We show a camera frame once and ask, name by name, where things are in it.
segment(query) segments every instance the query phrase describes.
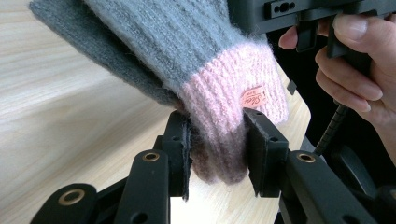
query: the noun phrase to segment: black cable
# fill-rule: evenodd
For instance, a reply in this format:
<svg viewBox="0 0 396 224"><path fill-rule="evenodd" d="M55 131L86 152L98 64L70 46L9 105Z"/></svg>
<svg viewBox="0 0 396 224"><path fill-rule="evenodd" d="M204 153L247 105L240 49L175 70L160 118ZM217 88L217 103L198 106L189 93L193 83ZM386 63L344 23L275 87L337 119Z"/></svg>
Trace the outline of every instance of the black cable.
<svg viewBox="0 0 396 224"><path fill-rule="evenodd" d="M339 105L334 115L332 116L332 120L330 121L329 126L327 126L326 131L321 136L317 147L315 148L314 153L317 155L322 155L332 139L334 138L339 126L343 122L344 118L347 115L348 107L344 105Z"/></svg>

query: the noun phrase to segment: finger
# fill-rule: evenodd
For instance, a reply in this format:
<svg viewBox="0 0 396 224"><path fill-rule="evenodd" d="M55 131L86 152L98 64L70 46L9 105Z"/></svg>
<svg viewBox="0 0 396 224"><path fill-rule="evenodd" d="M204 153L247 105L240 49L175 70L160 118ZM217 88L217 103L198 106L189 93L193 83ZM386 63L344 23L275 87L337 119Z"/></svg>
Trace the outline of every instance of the finger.
<svg viewBox="0 0 396 224"><path fill-rule="evenodd" d="M322 70L318 70L316 79L319 86L338 103L357 112L369 112L371 110L370 105L365 99L346 90L344 87L329 79Z"/></svg>
<svg viewBox="0 0 396 224"><path fill-rule="evenodd" d="M390 22L393 22L393 23L396 24L396 14L390 14L390 15L387 17L387 21L390 21Z"/></svg>
<svg viewBox="0 0 396 224"><path fill-rule="evenodd" d="M292 26L279 38L278 44L282 49L295 49L297 46L297 38L297 29L295 26Z"/></svg>
<svg viewBox="0 0 396 224"><path fill-rule="evenodd" d="M322 19L318 23L318 34L323 36L329 35L330 19Z"/></svg>
<svg viewBox="0 0 396 224"><path fill-rule="evenodd" d="M318 35L328 36L329 35L329 24L330 24L329 18L320 20L318 23ZM286 31L285 34L283 34L279 38L278 45L282 49L295 49L297 46L297 41L298 41L297 27L292 26L289 28L288 31Z"/></svg>
<svg viewBox="0 0 396 224"><path fill-rule="evenodd" d="M334 32L345 45L368 53L386 74L394 74L396 64L396 24L377 17L337 15Z"/></svg>
<svg viewBox="0 0 396 224"><path fill-rule="evenodd" d="M376 101L382 97L381 89L370 78L364 76L342 58L329 59L327 48L321 49L315 60L327 78L344 89L370 101Z"/></svg>

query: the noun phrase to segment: hand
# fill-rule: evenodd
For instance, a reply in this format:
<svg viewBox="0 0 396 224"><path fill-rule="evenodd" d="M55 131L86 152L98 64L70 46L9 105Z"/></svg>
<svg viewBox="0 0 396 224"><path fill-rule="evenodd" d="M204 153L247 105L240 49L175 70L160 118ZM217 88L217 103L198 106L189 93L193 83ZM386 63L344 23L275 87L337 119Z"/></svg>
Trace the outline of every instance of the hand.
<svg viewBox="0 0 396 224"><path fill-rule="evenodd" d="M327 35L329 25L328 21L322 21L319 33ZM336 101L373 124L396 164L396 15L386 20L338 15L332 26L342 43L368 53L373 59L370 76L364 76L342 58L327 58L324 48L316 57L317 82ZM284 49L293 49L296 43L295 27L279 40L279 46Z"/></svg>

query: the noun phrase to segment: wooden surface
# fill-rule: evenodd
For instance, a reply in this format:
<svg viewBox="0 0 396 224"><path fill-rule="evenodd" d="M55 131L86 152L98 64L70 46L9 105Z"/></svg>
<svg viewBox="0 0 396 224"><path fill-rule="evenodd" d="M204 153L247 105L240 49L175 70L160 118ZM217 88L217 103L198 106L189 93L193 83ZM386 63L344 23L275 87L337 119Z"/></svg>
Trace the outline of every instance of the wooden surface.
<svg viewBox="0 0 396 224"><path fill-rule="evenodd" d="M28 2L0 1L0 223L29 223L68 184L101 190L124 178L173 111L77 53ZM310 114L298 92L288 100L278 128L298 149ZM192 175L190 193L172 199L172 223L273 223L278 209L254 197L248 178L208 186Z"/></svg>

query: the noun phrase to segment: black mount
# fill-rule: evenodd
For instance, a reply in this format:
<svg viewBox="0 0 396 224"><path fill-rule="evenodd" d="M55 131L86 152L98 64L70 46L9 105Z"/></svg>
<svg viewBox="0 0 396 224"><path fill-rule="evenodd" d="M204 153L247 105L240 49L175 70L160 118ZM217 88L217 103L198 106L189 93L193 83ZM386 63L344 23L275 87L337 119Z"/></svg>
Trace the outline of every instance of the black mount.
<svg viewBox="0 0 396 224"><path fill-rule="evenodd" d="M284 223L396 223L396 187L375 189L351 150L336 152L335 173L316 154L290 151L263 113L244 113L250 180L256 196L280 196ZM189 135L188 120L173 112L164 136L136 155L128 177L98 193L87 184L59 189L32 223L170 223L170 197L188 197Z"/></svg>

